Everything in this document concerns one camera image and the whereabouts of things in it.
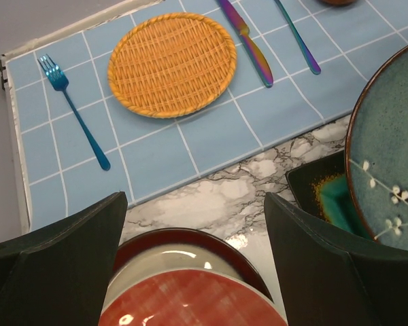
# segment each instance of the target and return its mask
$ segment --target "braided rim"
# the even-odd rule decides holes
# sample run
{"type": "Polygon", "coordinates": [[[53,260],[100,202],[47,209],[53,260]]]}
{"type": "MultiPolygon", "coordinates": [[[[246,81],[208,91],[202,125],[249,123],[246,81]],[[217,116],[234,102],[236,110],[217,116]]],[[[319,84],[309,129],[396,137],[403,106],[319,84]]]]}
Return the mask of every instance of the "braided rim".
{"type": "Polygon", "coordinates": [[[116,97],[116,99],[124,105],[128,110],[138,113],[140,115],[145,115],[147,117],[161,117],[161,118],[168,118],[168,117],[179,117],[182,115],[187,115],[191,114],[195,111],[198,111],[204,107],[206,107],[208,104],[216,100],[227,88],[228,85],[230,84],[234,73],[236,71],[236,64],[237,64],[237,53],[236,53],[236,47],[234,44],[233,39],[229,35],[229,33],[226,31],[224,27],[222,27],[221,24],[218,22],[212,20],[211,18],[199,15],[199,14],[193,14],[193,13],[186,13],[186,12],[178,12],[178,13],[172,13],[172,14],[164,14],[160,15],[154,18],[151,18],[149,20],[146,20],[145,22],[142,22],[141,24],[137,25],[134,29],[132,29],[130,32],[128,32],[116,45],[114,48],[114,51],[112,52],[112,55],[109,60],[109,67],[107,69],[107,79],[109,81],[109,86],[110,89],[112,90],[112,93],[116,97]],[[193,20],[198,20],[200,22],[204,22],[205,24],[208,24],[211,28],[217,30],[219,34],[221,34],[222,38],[226,42],[226,46],[228,48],[228,52],[230,53],[230,67],[228,69],[227,76],[225,80],[220,84],[220,88],[217,92],[212,94],[209,98],[206,100],[202,101],[201,103],[196,104],[193,107],[185,107],[182,108],[178,111],[170,111],[170,112],[158,112],[158,111],[153,111],[149,109],[143,109],[141,107],[138,107],[129,100],[127,100],[122,93],[119,90],[119,87],[116,83],[116,74],[115,74],[115,62],[116,59],[119,55],[119,53],[122,50],[122,47],[129,41],[130,38],[132,38],[134,35],[136,35],[138,32],[143,30],[144,28],[150,26],[151,24],[154,24],[156,22],[160,22],[162,20],[168,20],[168,19],[177,19],[177,18],[186,18],[186,19],[193,19],[193,20]]]}

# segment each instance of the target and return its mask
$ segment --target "plate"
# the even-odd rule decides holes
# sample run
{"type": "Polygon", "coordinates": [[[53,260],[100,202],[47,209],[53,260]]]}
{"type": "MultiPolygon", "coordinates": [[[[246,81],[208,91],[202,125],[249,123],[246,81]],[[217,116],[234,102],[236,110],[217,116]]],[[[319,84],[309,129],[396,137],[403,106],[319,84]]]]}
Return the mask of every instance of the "plate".
{"type": "Polygon", "coordinates": [[[202,231],[165,228],[136,236],[118,248],[104,306],[148,275],[174,268],[214,270],[244,281],[272,300],[257,270],[238,250],[202,231]]]}
{"type": "Polygon", "coordinates": [[[99,326],[286,326],[253,287],[207,270],[172,270],[127,289],[101,314],[99,326]]]}
{"type": "Polygon", "coordinates": [[[305,212],[371,239],[350,198],[344,151],[303,164],[288,171],[286,178],[296,202],[305,212]]]}
{"type": "Polygon", "coordinates": [[[218,22],[172,13],[127,33],[112,52],[107,77],[127,109],[148,117],[179,117],[226,90],[236,59],[234,41],[218,22]]]}
{"type": "Polygon", "coordinates": [[[352,200],[372,237],[408,250],[408,46],[363,90],[346,138],[352,200]]]}

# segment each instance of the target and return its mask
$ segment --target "cutlery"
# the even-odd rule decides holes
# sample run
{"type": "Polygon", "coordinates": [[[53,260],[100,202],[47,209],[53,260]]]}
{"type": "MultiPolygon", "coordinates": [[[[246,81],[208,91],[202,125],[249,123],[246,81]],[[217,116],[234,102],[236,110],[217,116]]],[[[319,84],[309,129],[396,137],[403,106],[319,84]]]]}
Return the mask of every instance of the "cutlery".
{"type": "Polygon", "coordinates": [[[59,66],[56,63],[54,63],[54,61],[47,54],[45,56],[41,56],[40,58],[38,58],[38,63],[44,70],[44,73],[46,74],[48,80],[50,80],[50,83],[52,84],[54,90],[62,92],[65,95],[65,98],[69,103],[69,106],[72,108],[75,117],[77,118],[86,137],[88,138],[90,146],[92,147],[92,150],[94,151],[101,168],[105,171],[108,171],[110,169],[109,160],[101,150],[98,143],[95,141],[95,138],[92,136],[88,127],[85,125],[82,117],[80,116],[80,113],[77,111],[73,102],[69,98],[69,95],[67,93],[67,87],[69,85],[67,76],[65,76],[63,71],[59,68],[59,66]]]}
{"type": "Polygon", "coordinates": [[[278,6],[278,8],[281,10],[284,18],[286,19],[288,26],[292,30],[294,34],[294,38],[299,44],[299,47],[301,48],[302,54],[305,58],[305,61],[307,61],[308,67],[310,68],[311,72],[314,73],[315,75],[319,75],[320,72],[322,71],[321,68],[319,67],[319,64],[316,62],[316,60],[313,57],[313,54],[308,50],[307,46],[305,45],[304,41],[302,40],[301,36],[299,35],[296,27],[293,24],[292,19],[290,19],[290,16],[288,15],[286,8],[284,8],[283,4],[281,3],[280,0],[274,0],[278,6]]]}
{"type": "Polygon", "coordinates": [[[273,85],[273,76],[271,68],[266,61],[265,56],[260,51],[258,46],[252,41],[250,34],[250,28],[245,23],[245,20],[239,15],[229,0],[216,0],[219,3],[228,21],[233,28],[237,31],[239,38],[246,49],[246,52],[250,56],[254,67],[257,70],[263,84],[270,88],[273,85]]]}

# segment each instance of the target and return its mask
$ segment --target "teal ceramic plate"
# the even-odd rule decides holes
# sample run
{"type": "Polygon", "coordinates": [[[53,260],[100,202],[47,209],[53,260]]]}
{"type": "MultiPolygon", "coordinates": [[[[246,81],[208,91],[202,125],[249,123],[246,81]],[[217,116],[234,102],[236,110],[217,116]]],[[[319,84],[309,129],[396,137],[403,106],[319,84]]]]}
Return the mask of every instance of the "teal ceramic plate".
{"type": "Polygon", "coordinates": [[[286,173],[298,205],[307,213],[350,233],[371,239],[352,204],[343,151],[286,173]]]}
{"type": "Polygon", "coordinates": [[[352,200],[375,240],[408,250],[408,46],[372,77],[346,138],[352,200]]]}

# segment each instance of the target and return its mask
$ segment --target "wicker placemat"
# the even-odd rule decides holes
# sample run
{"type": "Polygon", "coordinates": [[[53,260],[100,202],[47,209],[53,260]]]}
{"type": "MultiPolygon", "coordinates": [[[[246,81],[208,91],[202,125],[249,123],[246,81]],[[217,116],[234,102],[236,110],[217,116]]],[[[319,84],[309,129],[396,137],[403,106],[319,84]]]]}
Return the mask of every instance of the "wicker placemat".
{"type": "Polygon", "coordinates": [[[219,23],[198,14],[165,14],[121,39],[107,75],[127,109],[178,117],[202,109],[226,90],[236,58],[235,44],[219,23]]]}

